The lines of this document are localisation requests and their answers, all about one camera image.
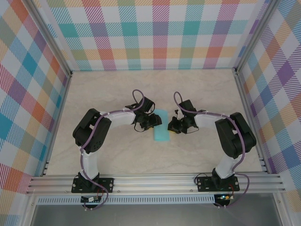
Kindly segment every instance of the metal rail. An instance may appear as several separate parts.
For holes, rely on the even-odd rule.
[[[37,205],[82,205],[80,195],[38,196]],[[118,195],[110,196],[105,205],[149,205],[149,204],[209,204],[215,203],[213,194],[187,195]]]
[[[52,150],[53,150],[53,147],[55,145],[56,135],[57,135],[57,132],[58,132],[58,128],[60,126],[61,118],[62,118],[62,115],[63,115],[63,110],[64,110],[65,103],[66,103],[66,100],[67,100],[69,88],[70,88],[70,85],[71,85],[71,80],[72,80],[72,74],[71,74],[71,77],[68,78],[68,80],[67,80],[67,85],[66,85],[66,90],[65,90],[64,96],[63,96],[63,101],[62,101],[61,107],[59,109],[59,113],[58,113],[58,117],[56,119],[54,130],[52,132],[52,137],[51,137],[49,147],[47,149],[46,158],[43,161],[44,167],[40,169],[39,175],[45,175],[45,173],[46,173],[45,170],[47,170],[47,168],[48,168],[50,157],[51,157],[51,154],[52,154]]]
[[[278,174],[246,173],[250,178],[248,193],[277,193],[285,188]],[[148,195],[148,194],[224,194],[225,192],[199,193],[194,184],[196,174],[150,174],[150,175],[102,175],[115,178],[114,190],[110,195]],[[32,178],[28,195],[75,195],[71,193],[74,176],[43,176]],[[247,179],[238,176],[240,191],[243,193]]]
[[[42,33],[45,41],[50,46],[52,52],[54,53],[55,57],[57,58],[60,66],[64,70],[69,77],[71,77],[72,69],[68,66],[65,57],[63,56],[61,50],[59,49],[54,37],[52,36],[47,24],[44,22],[42,16],[39,13],[36,5],[33,3],[32,0],[22,0],[23,4],[27,8],[28,12],[32,16],[34,22],[36,23],[39,31]]]

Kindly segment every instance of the marble-pattern floor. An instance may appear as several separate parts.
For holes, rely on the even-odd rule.
[[[197,110],[244,115],[230,69],[75,72],[47,174],[77,174],[79,150],[73,130],[90,108],[108,112],[133,104],[133,89],[140,89],[157,109],[167,110],[169,119],[176,109],[175,91],[184,100],[190,99]],[[156,142],[152,129],[138,133],[133,125],[126,125],[109,130],[97,154],[102,174],[196,173],[211,172],[223,150],[215,129],[203,128],[188,135],[170,133],[169,142]],[[261,171],[255,148],[237,171]]]

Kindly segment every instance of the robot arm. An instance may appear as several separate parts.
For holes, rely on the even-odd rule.
[[[141,128],[147,130],[154,126],[162,124],[161,119],[158,115],[148,113],[154,103],[148,98],[144,98],[144,104],[138,111],[130,111],[136,104],[126,106],[123,108],[123,112],[111,113],[104,116],[98,123],[98,126],[93,134],[93,137],[89,144],[85,147],[83,152],[83,168],[90,179],[99,177],[99,171],[97,168],[97,158],[95,157],[96,151],[103,145],[106,135],[109,129],[121,126],[131,125],[139,123]],[[99,112],[92,108],[88,110],[85,116],[82,118],[78,126],[73,132],[75,143],[81,148],[88,140],[92,129],[101,115],[105,112]],[[80,171],[80,175],[87,179],[83,174],[83,170]]]
[[[193,107],[190,100],[183,101],[179,105],[185,110],[197,113],[197,110]],[[168,130],[177,134],[181,132],[187,134],[187,129],[190,127],[217,129],[222,149],[225,154],[218,166],[213,169],[211,179],[216,189],[222,190],[224,187],[227,187],[229,182],[233,181],[234,178],[234,172],[232,171],[233,167],[242,158],[241,142],[233,124],[228,119],[220,116],[207,114],[196,115],[195,113],[187,113],[182,110],[176,110],[175,112],[178,115],[182,113],[183,117],[180,119],[173,117],[168,125]],[[249,152],[251,148],[256,145],[256,139],[253,132],[241,113],[234,113],[230,115],[230,118],[235,122],[242,134],[246,153]]]

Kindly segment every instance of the bracket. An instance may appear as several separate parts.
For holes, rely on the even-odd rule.
[[[105,187],[109,193],[113,192],[114,178],[99,178],[99,174],[93,179],[94,182]],[[79,173],[78,177],[73,179],[71,193],[99,193],[100,188]]]
[[[238,192],[240,190],[239,183],[237,177],[233,177],[233,179],[229,182],[229,185],[225,186],[223,189],[217,189],[211,179],[211,177],[197,177],[197,185],[199,192]]]

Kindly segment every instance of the colorful plaid pattern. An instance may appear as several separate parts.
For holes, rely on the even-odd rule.
[[[57,37],[57,34],[52,26],[52,24],[50,23],[49,19],[46,16],[46,13],[44,11],[44,9],[41,7],[41,4],[39,2],[39,0],[33,0],[33,2],[36,4],[36,7],[38,8],[38,11],[40,12],[40,15],[42,16],[44,22],[46,23],[50,33],[52,34],[52,37],[55,39],[57,46],[59,47],[59,49],[61,50],[63,56],[65,57],[65,60],[68,64],[68,66],[70,68],[72,68],[72,64],[70,62],[69,56],[67,55],[66,51],[63,49],[63,46],[59,40],[59,38]]]
[[[273,173],[301,225],[301,1],[282,0],[242,80]]]
[[[119,70],[232,68],[258,0],[47,2],[80,70]]]
[[[256,28],[257,28],[257,26],[258,26],[258,24],[259,24],[262,16],[264,15],[264,12],[267,9],[267,6],[268,6],[269,2],[270,2],[270,0],[265,0],[264,1],[264,4],[262,5],[262,7],[261,7],[261,9],[259,11],[259,14],[257,15],[257,18],[256,18],[256,20],[255,20],[255,22],[254,22],[254,24],[253,24],[253,26],[252,26],[252,28],[251,28],[248,36],[247,36],[247,39],[245,40],[244,45],[241,48],[241,50],[239,52],[239,55],[238,55],[238,57],[237,57],[237,59],[235,61],[235,67],[237,67],[237,65],[238,65],[238,63],[239,63],[239,61],[240,61],[243,53],[245,52],[246,47],[249,45],[249,43],[250,43],[250,41],[251,41],[251,39],[253,37],[254,31],[256,30]]]
[[[0,225],[14,226],[52,137],[67,76],[21,0],[0,3]]]

